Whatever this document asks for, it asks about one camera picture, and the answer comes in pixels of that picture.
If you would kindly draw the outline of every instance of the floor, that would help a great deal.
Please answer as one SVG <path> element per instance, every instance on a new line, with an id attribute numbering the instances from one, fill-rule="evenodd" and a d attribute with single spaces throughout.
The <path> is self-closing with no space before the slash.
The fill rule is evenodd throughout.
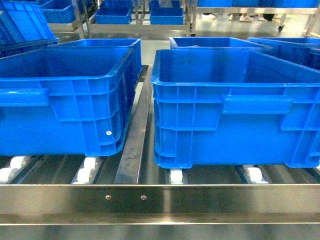
<path id="1" fill-rule="evenodd" d="M 204 20 L 197 27 L 199 36 L 301 37 L 308 16 L 287 19 L 278 33 L 277 21 L 228 21 L 227 15 Z M 156 50 L 169 49 L 168 35 L 142 36 L 142 63 L 152 65 Z M 316 240 L 319 225 L 137 225 L 137 226 L 0 226 L 0 240 Z"/>

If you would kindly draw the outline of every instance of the stainless steel frame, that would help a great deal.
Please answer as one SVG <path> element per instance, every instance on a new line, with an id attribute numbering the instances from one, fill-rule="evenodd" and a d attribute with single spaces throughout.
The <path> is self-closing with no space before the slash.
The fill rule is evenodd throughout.
<path id="1" fill-rule="evenodd" d="M 92 184 L 70 184 L 84 156 L 36 157 L 0 185 L 0 225 L 320 224 L 318 169 L 259 166 L 271 184 L 248 184 L 234 166 L 194 167 L 183 172 L 190 184 L 165 184 L 153 162 L 151 72 L 138 83 L 123 152 L 101 159 Z"/>
<path id="2" fill-rule="evenodd" d="M 92 34 L 163 34 L 175 32 L 188 35 L 190 32 L 190 16 L 188 11 L 189 0 L 184 0 L 184 24 L 183 25 L 151 25 L 146 20 L 146 1 L 142 1 L 142 6 L 134 7 L 135 23 L 132 24 L 96 24 L 95 16 L 89 20 L 89 28 Z M 142 12 L 139 14 L 139 7 L 142 7 Z"/>

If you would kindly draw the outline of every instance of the blue plastic crate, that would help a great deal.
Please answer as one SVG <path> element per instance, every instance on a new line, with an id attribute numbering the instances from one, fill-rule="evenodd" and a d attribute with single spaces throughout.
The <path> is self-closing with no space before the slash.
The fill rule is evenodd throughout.
<path id="1" fill-rule="evenodd" d="M 104 0 L 100 8 L 129 8 L 133 9 L 132 0 Z"/>
<path id="2" fill-rule="evenodd" d="M 0 1 L 0 45 L 55 39 L 36 4 Z"/>
<path id="3" fill-rule="evenodd" d="M 130 9 L 127 7 L 100 8 L 95 14 L 97 24 L 129 24 Z"/>
<path id="4" fill-rule="evenodd" d="M 272 51 L 273 48 L 233 37 L 169 37 L 171 49 L 244 48 Z"/>
<path id="5" fill-rule="evenodd" d="M 313 69 L 320 70 L 320 49 L 310 50 L 306 66 Z"/>
<path id="6" fill-rule="evenodd" d="M 70 0 L 51 0 L 41 7 L 48 23 L 69 24 L 76 20 Z"/>
<path id="7" fill-rule="evenodd" d="M 233 0 L 233 7 L 258 7 L 260 0 Z"/>
<path id="8" fill-rule="evenodd" d="M 184 10 L 178 7 L 159 7 L 150 10 L 152 25 L 183 25 Z"/>
<path id="9" fill-rule="evenodd" d="M 131 48 L 46 48 L 0 59 L 0 155 L 109 156 L 135 96 Z"/>
<path id="10" fill-rule="evenodd" d="M 251 50 L 159 50 L 151 82 L 162 168 L 320 163 L 318 70 Z"/>
<path id="11" fill-rule="evenodd" d="M 274 8 L 317 8 L 319 0 L 274 0 Z"/>
<path id="12" fill-rule="evenodd" d="M 27 41 L 22 43 L 0 45 L 0 58 L 43 49 L 47 46 L 53 46 L 57 44 L 58 41 L 59 38 L 52 38 L 38 41 Z"/>
<path id="13" fill-rule="evenodd" d="M 198 0 L 199 7 L 231 7 L 233 0 Z"/>
<path id="14" fill-rule="evenodd" d="M 259 6 L 264 8 L 271 8 L 275 0 L 260 0 Z"/>
<path id="15" fill-rule="evenodd" d="M 250 37 L 249 41 L 274 48 L 273 56 L 306 65 L 310 49 L 320 47 L 320 38 Z"/>
<path id="16" fill-rule="evenodd" d="M 141 62 L 141 39 L 138 38 L 108 38 L 108 39 L 82 39 L 78 41 L 67 42 L 54 45 L 54 47 L 77 47 L 77 48 L 96 48 L 96 47 L 119 47 L 132 48 L 135 61 L 134 76 L 138 80 L 142 71 Z"/>

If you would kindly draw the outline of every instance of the roller conveyor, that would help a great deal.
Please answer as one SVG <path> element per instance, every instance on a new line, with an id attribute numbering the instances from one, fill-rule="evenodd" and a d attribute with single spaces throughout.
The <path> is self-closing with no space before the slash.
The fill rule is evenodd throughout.
<path id="1" fill-rule="evenodd" d="M 151 71 L 144 66 L 137 84 L 123 151 L 97 158 L 30 156 L 0 185 L 0 225 L 320 223 L 317 168 L 159 168 Z M 0 157 L 0 168 L 19 166 L 12 159 Z"/>

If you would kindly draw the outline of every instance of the white shoe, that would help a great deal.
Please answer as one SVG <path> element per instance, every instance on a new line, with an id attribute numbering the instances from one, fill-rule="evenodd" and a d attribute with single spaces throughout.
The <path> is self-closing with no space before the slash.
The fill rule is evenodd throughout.
<path id="1" fill-rule="evenodd" d="M 258 16 L 258 21 L 267 22 L 268 20 L 265 19 L 262 15 Z"/>
<path id="2" fill-rule="evenodd" d="M 274 15 L 274 19 L 280 19 L 282 17 L 282 14 L 276 14 L 276 15 Z"/>
<path id="3" fill-rule="evenodd" d="M 213 14 L 209 14 L 209 15 L 202 14 L 202 18 L 203 19 L 211 19 L 211 20 L 213 20 L 213 19 L 216 19 L 217 16 L 215 16 Z"/>
<path id="4" fill-rule="evenodd" d="M 254 19 L 252 18 L 252 17 L 250 17 L 250 16 L 243 16 L 243 15 L 241 15 L 241 17 L 240 17 L 240 22 L 252 22 Z"/>

